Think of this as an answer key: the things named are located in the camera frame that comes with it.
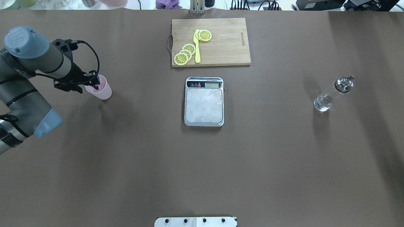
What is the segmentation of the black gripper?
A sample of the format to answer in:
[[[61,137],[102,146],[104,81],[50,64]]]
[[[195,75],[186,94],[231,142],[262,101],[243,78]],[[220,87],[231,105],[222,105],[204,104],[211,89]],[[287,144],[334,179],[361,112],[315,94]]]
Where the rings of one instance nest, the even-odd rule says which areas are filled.
[[[68,74],[68,86],[78,86],[79,84],[83,84],[88,86],[88,90],[99,90],[98,86],[100,82],[98,77],[95,76],[96,72],[96,70],[92,70],[86,73],[73,63]]]

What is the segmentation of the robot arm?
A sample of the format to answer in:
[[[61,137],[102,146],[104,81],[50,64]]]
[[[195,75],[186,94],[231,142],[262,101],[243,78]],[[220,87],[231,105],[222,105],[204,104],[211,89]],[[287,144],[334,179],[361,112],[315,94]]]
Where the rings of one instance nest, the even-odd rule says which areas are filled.
[[[30,136],[43,138],[60,125],[62,118],[29,79],[43,76],[53,80],[56,89],[82,93],[82,85],[98,89],[99,68],[84,72],[72,52],[82,40],[48,38],[35,29],[11,29],[1,49],[0,98],[9,108],[1,115],[1,153],[15,148]]]

